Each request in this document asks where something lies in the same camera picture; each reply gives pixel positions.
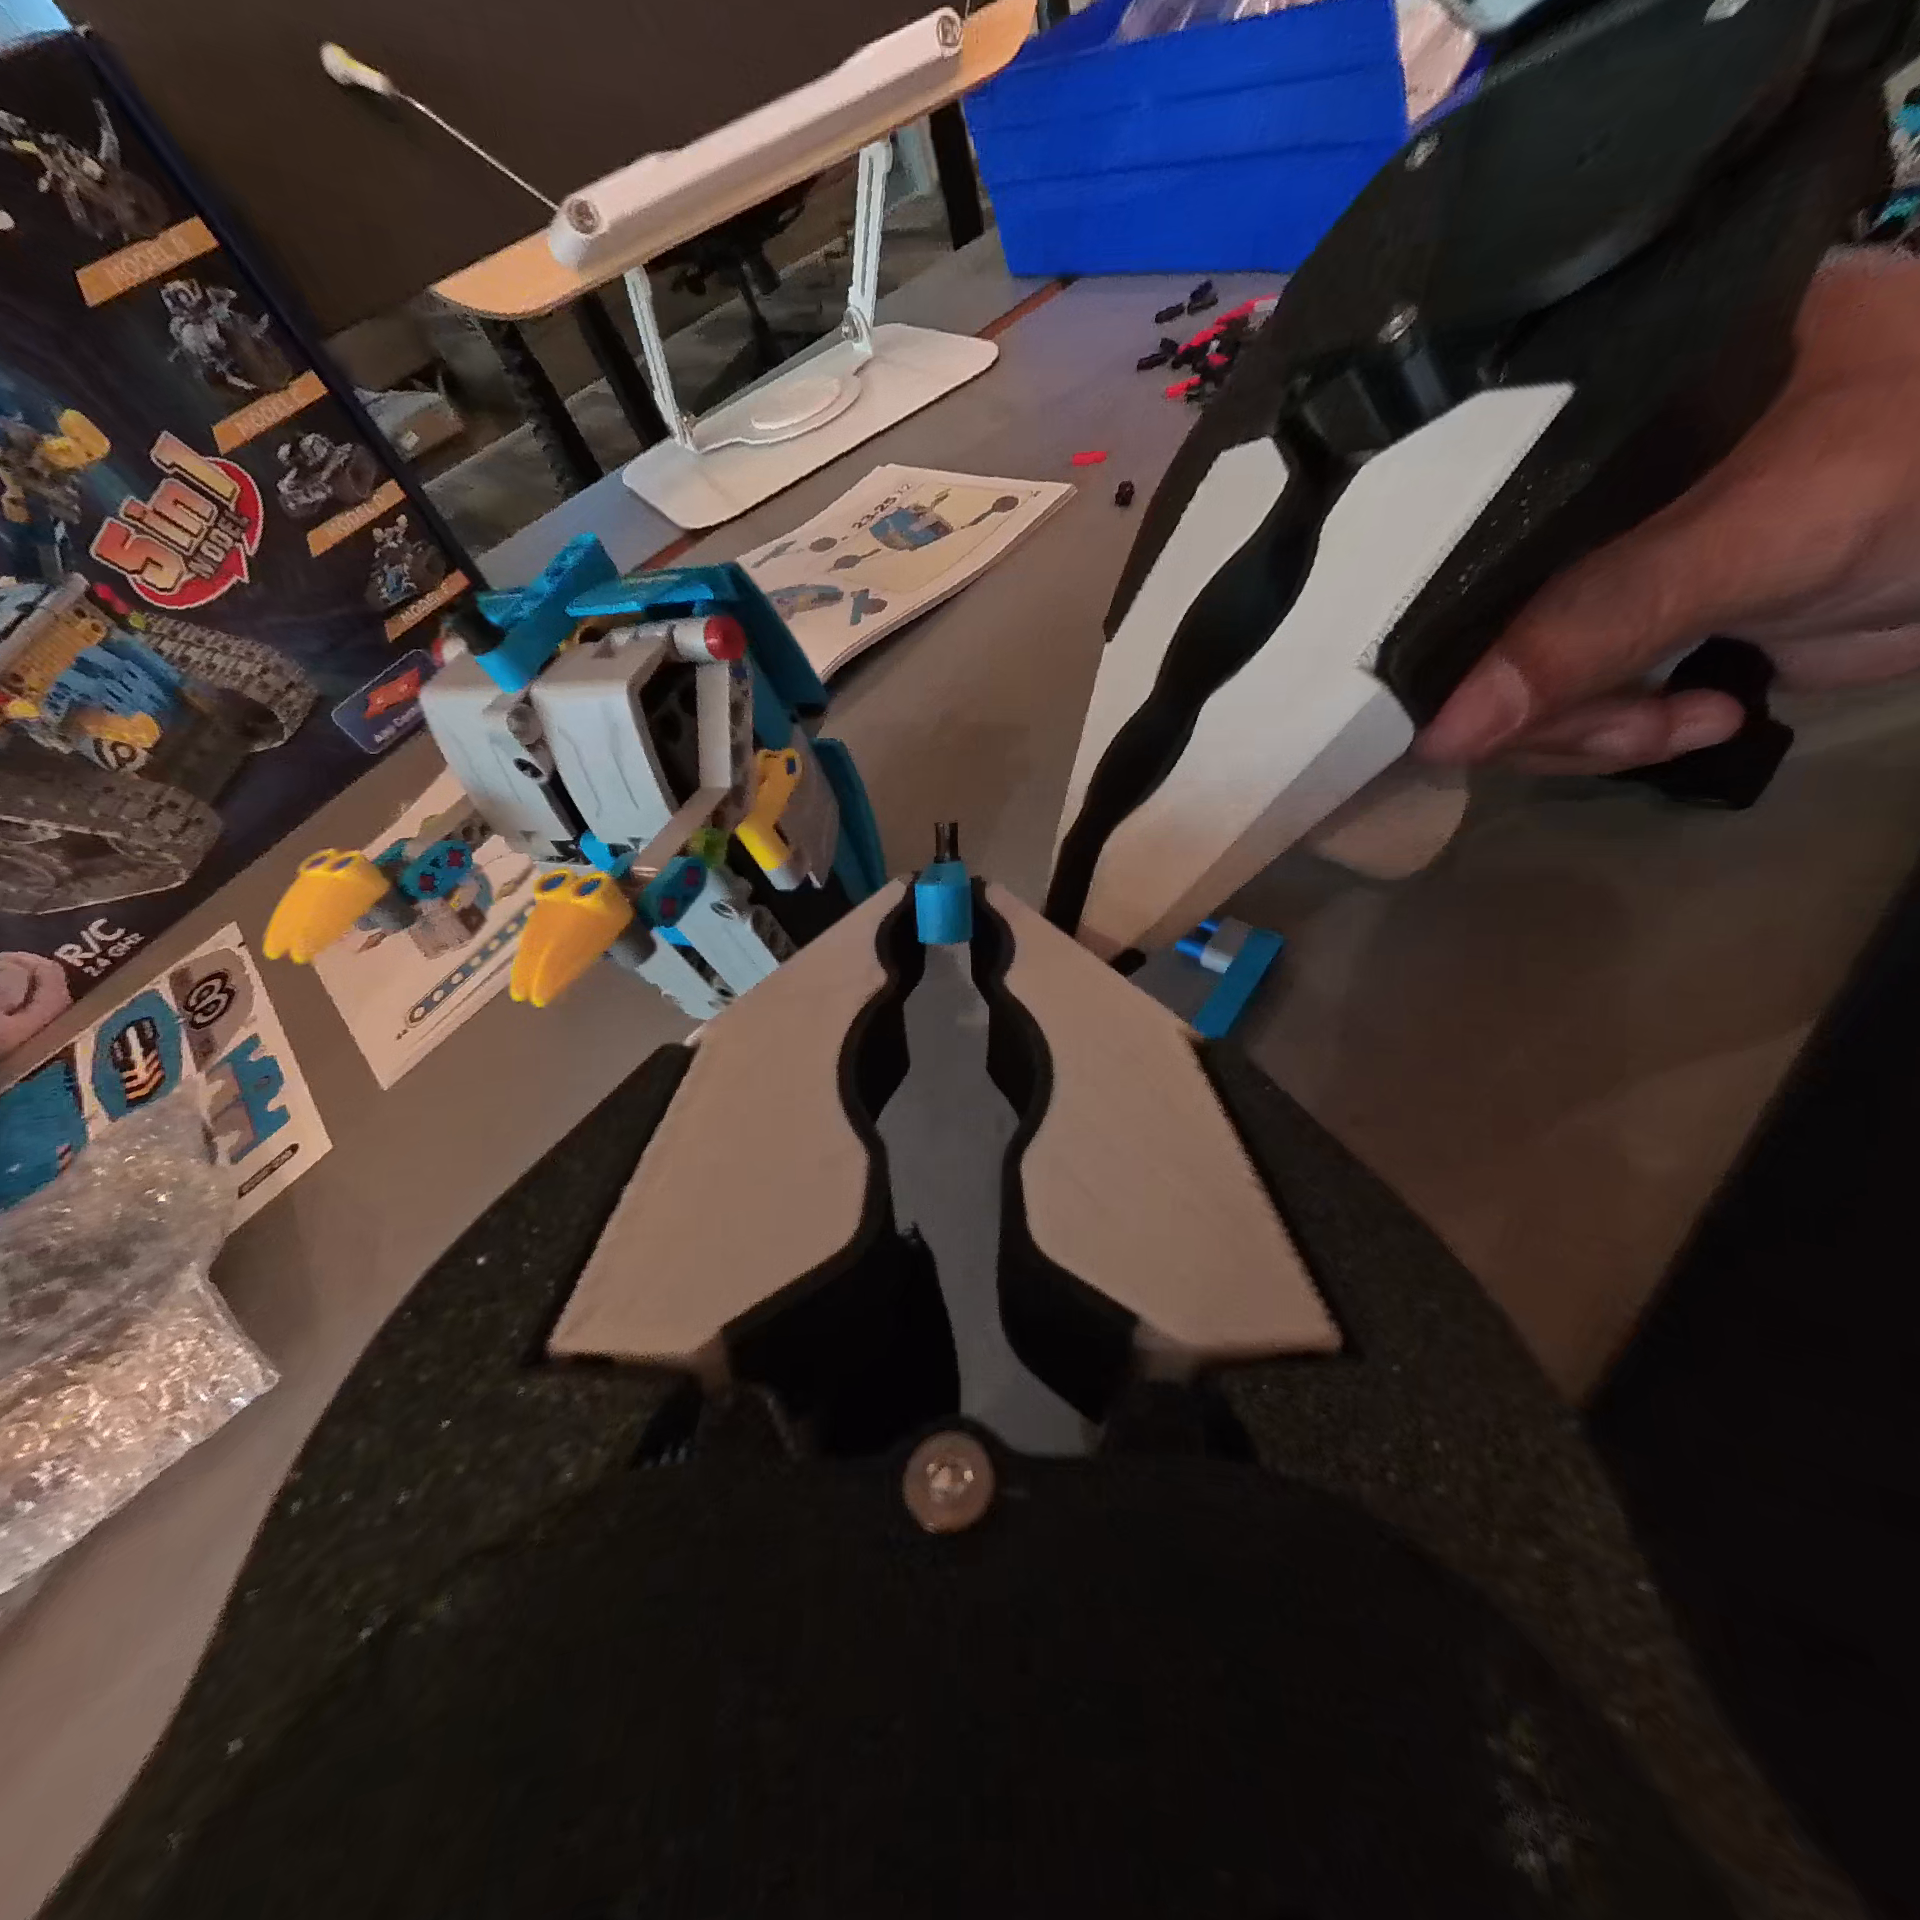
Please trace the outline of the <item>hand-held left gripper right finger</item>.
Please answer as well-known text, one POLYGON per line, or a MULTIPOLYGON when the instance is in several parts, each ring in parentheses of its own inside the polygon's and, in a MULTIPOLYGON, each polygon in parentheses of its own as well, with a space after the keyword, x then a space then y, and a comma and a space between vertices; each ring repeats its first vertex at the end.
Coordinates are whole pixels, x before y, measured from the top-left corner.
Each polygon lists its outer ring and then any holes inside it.
POLYGON ((1341 1333, 1174 1012, 997 881, 1003 986, 1045 1052, 1015 1174, 1036 1251, 1152 1364, 1332 1356, 1341 1333))

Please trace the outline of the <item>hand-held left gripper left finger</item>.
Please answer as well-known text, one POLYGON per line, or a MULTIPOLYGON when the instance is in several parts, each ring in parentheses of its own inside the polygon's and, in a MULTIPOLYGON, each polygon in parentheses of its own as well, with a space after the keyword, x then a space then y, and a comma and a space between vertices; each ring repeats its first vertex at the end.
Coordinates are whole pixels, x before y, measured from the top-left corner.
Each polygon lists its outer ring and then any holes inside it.
POLYGON ((731 1325, 851 1243, 869 1152, 839 1068, 905 898, 886 881, 708 1022, 546 1338, 552 1360, 715 1378, 731 1325))

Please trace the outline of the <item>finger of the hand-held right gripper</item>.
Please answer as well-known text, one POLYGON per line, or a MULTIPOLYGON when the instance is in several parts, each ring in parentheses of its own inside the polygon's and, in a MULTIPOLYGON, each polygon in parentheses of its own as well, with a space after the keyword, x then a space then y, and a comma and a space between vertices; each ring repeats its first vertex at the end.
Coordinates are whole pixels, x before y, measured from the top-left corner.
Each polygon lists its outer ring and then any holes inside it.
POLYGON ((1573 393, 1469 396, 1355 470, 1297 598, 1114 830, 1114 947, 1164 947, 1404 755, 1386 639, 1573 393))
POLYGON ((1096 859, 1103 841, 1103 830, 1081 830, 1090 815, 1096 768, 1152 694, 1167 645, 1196 598, 1251 540, 1286 484, 1288 465, 1274 440, 1250 440, 1224 450, 1177 510, 1116 633, 1102 648, 1067 774, 1045 891, 1045 915, 1066 934, 1081 931, 1091 893, 1091 881, 1079 877, 1088 859, 1077 848, 1091 841, 1090 859, 1096 859))

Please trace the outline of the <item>teal short beam with pins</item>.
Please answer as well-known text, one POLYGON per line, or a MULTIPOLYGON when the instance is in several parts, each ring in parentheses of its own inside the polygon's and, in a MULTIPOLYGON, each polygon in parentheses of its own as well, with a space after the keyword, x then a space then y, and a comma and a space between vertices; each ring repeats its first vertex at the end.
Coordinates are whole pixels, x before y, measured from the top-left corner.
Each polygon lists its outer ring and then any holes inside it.
POLYGON ((1279 931, 1217 915, 1148 953, 1129 980, 1203 1043, 1226 1040, 1286 951, 1279 931))

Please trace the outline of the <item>pile of small building pieces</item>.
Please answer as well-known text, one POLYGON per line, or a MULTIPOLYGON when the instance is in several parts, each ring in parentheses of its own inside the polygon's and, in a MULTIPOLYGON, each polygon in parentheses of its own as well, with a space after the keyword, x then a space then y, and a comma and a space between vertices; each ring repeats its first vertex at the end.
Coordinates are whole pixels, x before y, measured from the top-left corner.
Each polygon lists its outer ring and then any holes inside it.
MULTIPOLYGON (((1853 216, 1842 246, 1917 254, 1917 90, 1909 87, 1890 110, 1888 187, 1884 198, 1853 216)), ((1212 402, 1236 368, 1248 341, 1271 319, 1279 291, 1221 305, 1217 285, 1203 282, 1184 302, 1154 316, 1159 335, 1133 364, 1140 375, 1162 375, 1164 397, 1200 408, 1212 402)))

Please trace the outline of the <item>blue grey toy robot model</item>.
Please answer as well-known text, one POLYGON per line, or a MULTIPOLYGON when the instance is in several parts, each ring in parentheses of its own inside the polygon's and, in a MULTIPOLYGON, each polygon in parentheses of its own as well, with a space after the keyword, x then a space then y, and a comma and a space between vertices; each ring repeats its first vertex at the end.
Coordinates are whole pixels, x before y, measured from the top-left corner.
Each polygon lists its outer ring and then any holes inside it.
POLYGON ((704 1022, 882 885, 866 784, 817 731, 828 686, 741 563, 620 573, 579 535, 480 617, 422 692, 459 802, 376 853, 301 859, 263 958, 417 931, 500 841, 531 867, 513 1002, 610 961, 704 1022))

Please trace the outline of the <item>person's right hand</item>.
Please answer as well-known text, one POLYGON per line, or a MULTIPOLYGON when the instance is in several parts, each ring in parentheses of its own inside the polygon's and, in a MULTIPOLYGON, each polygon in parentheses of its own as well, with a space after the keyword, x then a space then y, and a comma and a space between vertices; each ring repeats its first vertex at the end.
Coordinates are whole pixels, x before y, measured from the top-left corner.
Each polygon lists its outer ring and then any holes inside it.
POLYGON ((1436 765, 1609 776, 1744 724, 1711 687, 1652 676, 1747 641, 1793 692, 1916 673, 1917 260, 1830 254, 1764 415, 1688 491, 1540 587, 1415 736, 1436 765))

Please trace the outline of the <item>folded instruction booklet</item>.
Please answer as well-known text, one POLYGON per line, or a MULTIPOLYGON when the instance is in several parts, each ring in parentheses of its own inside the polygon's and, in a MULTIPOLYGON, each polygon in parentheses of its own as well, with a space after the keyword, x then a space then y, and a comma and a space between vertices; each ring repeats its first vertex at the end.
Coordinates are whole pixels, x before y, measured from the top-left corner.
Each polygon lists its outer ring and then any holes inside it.
POLYGON ((831 680, 969 587, 1075 491, 1073 482, 882 464, 737 562, 820 680, 831 680))

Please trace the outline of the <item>open instruction sheet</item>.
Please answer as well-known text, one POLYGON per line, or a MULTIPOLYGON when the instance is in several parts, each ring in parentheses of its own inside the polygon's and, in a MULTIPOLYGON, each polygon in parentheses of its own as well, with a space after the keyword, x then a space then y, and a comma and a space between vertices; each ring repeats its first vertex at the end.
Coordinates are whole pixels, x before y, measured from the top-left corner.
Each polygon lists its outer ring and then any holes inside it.
POLYGON ((536 870, 485 833, 451 774, 440 774, 363 845, 377 866, 417 862, 464 840, 456 881, 407 925, 355 922, 309 968, 383 1090, 500 994, 510 980, 536 870))

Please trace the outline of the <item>blue storage bin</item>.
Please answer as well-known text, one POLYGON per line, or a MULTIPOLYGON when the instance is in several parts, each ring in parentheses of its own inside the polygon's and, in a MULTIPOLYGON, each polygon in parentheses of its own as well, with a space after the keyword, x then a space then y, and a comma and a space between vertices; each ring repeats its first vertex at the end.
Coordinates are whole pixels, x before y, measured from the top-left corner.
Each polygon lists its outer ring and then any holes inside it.
POLYGON ((1014 276, 1291 274, 1407 142, 1396 3, 1129 39, 1125 12, 1084 6, 965 98, 1014 276))

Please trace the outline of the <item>black swivel chair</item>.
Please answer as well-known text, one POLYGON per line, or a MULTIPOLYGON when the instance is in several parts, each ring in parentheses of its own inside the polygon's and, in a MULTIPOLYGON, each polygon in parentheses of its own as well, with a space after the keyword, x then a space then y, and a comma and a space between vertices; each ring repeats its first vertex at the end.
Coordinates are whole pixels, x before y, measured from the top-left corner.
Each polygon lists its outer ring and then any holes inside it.
POLYGON ((687 293, 705 293, 712 284, 723 284, 749 313, 758 316, 759 297, 780 285, 768 248, 800 218, 814 183, 816 175, 804 175, 778 193, 728 216, 672 251, 662 251, 652 270, 667 276, 675 290, 687 293))

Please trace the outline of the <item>sticker sheet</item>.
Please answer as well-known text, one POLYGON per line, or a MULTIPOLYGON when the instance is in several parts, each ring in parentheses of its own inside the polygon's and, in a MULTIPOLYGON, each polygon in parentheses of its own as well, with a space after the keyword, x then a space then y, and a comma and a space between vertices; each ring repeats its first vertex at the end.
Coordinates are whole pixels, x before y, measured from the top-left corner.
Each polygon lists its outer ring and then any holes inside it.
POLYGON ((330 1154, 332 1137, 237 923, 31 1068, 5 1068, 1 1205, 52 1185, 86 1147, 124 1144, 156 1110, 196 1107, 247 1224, 330 1154))

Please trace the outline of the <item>bubble wrap bag with parts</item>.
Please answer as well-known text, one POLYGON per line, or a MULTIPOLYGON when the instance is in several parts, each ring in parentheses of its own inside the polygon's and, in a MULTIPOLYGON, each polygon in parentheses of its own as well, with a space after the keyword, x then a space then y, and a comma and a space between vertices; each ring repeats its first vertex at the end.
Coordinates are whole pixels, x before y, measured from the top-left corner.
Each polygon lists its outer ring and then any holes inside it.
POLYGON ((185 1270, 3 1380, 1 1593, 275 1387, 222 1294, 185 1270))

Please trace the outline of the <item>dark panel board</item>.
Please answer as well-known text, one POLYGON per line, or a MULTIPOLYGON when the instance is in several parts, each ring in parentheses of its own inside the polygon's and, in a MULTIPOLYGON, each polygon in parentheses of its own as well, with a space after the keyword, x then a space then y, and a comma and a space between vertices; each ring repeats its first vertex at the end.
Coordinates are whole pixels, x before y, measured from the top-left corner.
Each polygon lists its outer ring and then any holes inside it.
POLYGON ((548 200, 683 146, 921 17, 904 1, 75 1, 59 12, 318 334, 396 309, 548 212, 404 104, 338 83, 341 45, 548 200))

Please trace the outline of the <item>dark blue toy kit box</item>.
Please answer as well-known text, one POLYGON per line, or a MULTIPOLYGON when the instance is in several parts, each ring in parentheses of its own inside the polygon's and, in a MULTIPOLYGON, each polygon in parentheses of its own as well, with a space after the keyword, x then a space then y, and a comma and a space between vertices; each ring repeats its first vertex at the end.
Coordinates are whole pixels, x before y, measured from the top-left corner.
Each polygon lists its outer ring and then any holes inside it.
POLYGON ((3 38, 1 147, 12 1055, 419 729, 469 584, 92 39, 3 38))

